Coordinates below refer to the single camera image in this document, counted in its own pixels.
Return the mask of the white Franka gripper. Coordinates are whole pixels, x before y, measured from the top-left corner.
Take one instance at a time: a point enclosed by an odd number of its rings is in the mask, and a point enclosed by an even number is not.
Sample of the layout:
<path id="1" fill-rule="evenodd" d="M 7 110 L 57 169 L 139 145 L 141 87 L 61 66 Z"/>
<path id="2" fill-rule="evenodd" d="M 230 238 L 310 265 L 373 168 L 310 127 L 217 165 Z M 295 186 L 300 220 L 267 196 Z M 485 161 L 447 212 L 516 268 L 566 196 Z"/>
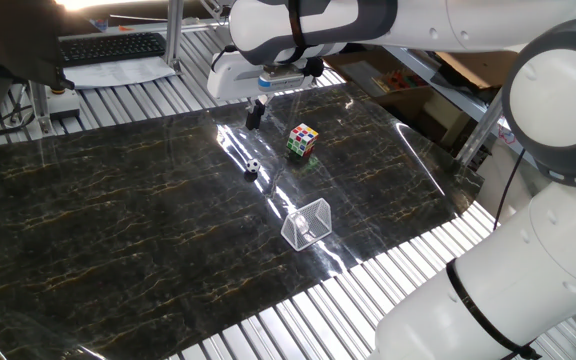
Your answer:
<path id="1" fill-rule="evenodd" d="M 259 129 L 270 96 L 290 90 L 308 88 L 318 76 L 316 59 L 298 60 L 295 64 L 264 66 L 250 64 L 238 52 L 222 52 L 213 56 L 207 89 L 217 100 L 254 98 L 247 107 L 246 128 Z"/>

